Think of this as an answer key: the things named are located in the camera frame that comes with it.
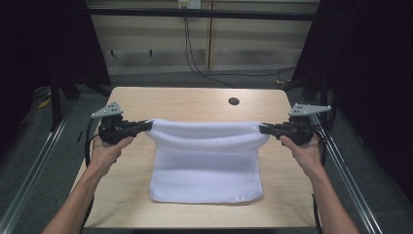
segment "wooden table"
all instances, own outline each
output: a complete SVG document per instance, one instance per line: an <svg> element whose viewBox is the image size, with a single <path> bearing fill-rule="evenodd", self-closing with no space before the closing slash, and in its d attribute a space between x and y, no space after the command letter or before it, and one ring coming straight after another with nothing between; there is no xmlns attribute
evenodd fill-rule
<svg viewBox="0 0 413 234"><path fill-rule="evenodd" d="M229 98L238 98L232 105ZM196 88L116 88L124 119L162 118L184 122L287 121L290 105L283 91ZM242 205L157 203L149 197L155 143L145 133L97 188L87 227L273 228L314 226L312 186L291 152L273 136L259 150L264 196Z"/></svg>

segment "gray plastic mount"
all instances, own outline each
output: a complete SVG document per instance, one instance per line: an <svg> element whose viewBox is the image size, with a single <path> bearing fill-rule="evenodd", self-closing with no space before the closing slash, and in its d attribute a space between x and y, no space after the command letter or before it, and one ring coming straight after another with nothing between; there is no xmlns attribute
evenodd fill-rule
<svg viewBox="0 0 413 234"><path fill-rule="evenodd" d="M97 112L93 113L91 115L91 118L96 119L102 117L109 117L114 115L120 115L123 113L124 111L122 110L121 106L119 106L119 104L115 101L99 109Z"/></svg>
<svg viewBox="0 0 413 234"><path fill-rule="evenodd" d="M321 105L309 105L309 104L297 104L295 103L289 111L289 116L309 116L312 114L317 114L325 111L331 110L331 106L321 106Z"/></svg>

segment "human hand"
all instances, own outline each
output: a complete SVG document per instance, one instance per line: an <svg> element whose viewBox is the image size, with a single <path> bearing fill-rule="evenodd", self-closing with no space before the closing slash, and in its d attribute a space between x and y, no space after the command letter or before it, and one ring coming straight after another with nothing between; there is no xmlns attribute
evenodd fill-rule
<svg viewBox="0 0 413 234"><path fill-rule="evenodd" d="M313 135L310 142L300 146L296 145L287 136L281 136L280 140L284 146L291 150L292 157L303 169L306 176L311 178L318 170L322 170L321 156L319 154L320 139L316 135Z"/></svg>
<svg viewBox="0 0 413 234"><path fill-rule="evenodd" d="M94 138L92 160L89 168L95 168L100 176L105 176L110 167L121 156L122 149L133 141L133 137L123 138L115 145L104 142L99 136Z"/></svg>

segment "white cloth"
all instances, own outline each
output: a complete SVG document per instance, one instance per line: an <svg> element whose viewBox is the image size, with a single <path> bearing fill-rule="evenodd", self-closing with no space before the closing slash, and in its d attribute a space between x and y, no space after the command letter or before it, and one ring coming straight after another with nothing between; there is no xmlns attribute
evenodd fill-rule
<svg viewBox="0 0 413 234"><path fill-rule="evenodd" d="M156 142L149 190L170 203L237 203L258 199L258 147L269 136L258 122L179 123L154 119Z"/></svg>

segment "person's right hand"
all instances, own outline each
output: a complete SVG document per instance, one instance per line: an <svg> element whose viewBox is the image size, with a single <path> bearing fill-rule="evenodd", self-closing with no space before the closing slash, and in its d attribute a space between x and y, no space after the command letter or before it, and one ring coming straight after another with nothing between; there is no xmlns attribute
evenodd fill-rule
<svg viewBox="0 0 413 234"><path fill-rule="evenodd" d="M280 140L284 146L291 150L292 157L303 169L305 175L312 177L318 170L322 169L321 156L319 154L319 138L316 135L312 137L310 142L300 146L296 145L287 136L281 136Z"/></svg>

